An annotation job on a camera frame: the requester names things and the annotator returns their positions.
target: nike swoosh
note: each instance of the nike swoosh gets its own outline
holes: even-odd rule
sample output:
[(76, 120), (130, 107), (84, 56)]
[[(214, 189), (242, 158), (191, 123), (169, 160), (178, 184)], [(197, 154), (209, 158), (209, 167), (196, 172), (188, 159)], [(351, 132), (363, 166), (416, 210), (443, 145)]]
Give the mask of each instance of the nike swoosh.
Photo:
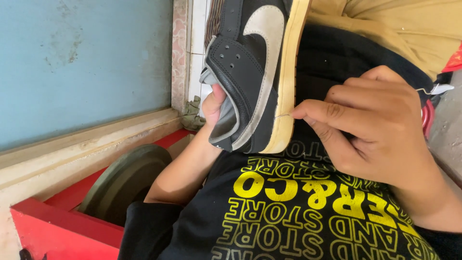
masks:
[(284, 35), (284, 15), (271, 5), (258, 8), (249, 18), (244, 28), (244, 35), (259, 34), (266, 42), (266, 65), (255, 111), (242, 135), (232, 144), (233, 150), (243, 146), (252, 137), (266, 108), (266, 103), (273, 87), (279, 52)]

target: concrete floor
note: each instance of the concrete floor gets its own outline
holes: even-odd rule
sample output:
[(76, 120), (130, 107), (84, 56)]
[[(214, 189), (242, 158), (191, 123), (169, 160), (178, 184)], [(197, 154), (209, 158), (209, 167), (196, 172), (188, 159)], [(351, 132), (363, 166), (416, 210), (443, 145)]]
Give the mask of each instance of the concrete floor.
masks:
[(454, 73), (448, 91), (436, 109), (429, 145), (462, 176), (462, 70)]

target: gum sole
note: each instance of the gum sole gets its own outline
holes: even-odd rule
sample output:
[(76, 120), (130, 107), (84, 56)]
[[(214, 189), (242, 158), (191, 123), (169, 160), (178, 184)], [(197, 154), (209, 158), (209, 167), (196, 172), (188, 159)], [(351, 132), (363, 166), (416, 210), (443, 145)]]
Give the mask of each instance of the gum sole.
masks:
[(289, 144), (293, 133), (294, 119), (288, 114), (295, 105), (295, 76), (298, 46), (302, 36), (311, 0), (293, 0), (284, 33), (281, 55), (281, 69), (278, 86), (278, 105), (275, 112), (273, 132), (261, 154), (282, 152)]

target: black leather sneaker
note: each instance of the black leather sneaker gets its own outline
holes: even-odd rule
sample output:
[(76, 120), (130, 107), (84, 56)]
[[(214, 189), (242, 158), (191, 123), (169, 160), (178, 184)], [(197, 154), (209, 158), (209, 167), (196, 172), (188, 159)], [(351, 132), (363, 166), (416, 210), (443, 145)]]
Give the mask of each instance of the black leather sneaker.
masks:
[(274, 154), (290, 142), (298, 44), (310, 0), (224, 0), (201, 83), (227, 94), (209, 142)]

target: grinding wheel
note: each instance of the grinding wheel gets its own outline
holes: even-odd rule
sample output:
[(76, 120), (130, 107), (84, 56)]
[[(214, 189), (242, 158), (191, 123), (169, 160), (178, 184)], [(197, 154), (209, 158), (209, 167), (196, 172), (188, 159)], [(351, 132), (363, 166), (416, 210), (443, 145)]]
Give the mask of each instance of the grinding wheel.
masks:
[(171, 161), (169, 152), (154, 144), (127, 152), (93, 184), (79, 211), (124, 226), (128, 206), (144, 200), (154, 180)]

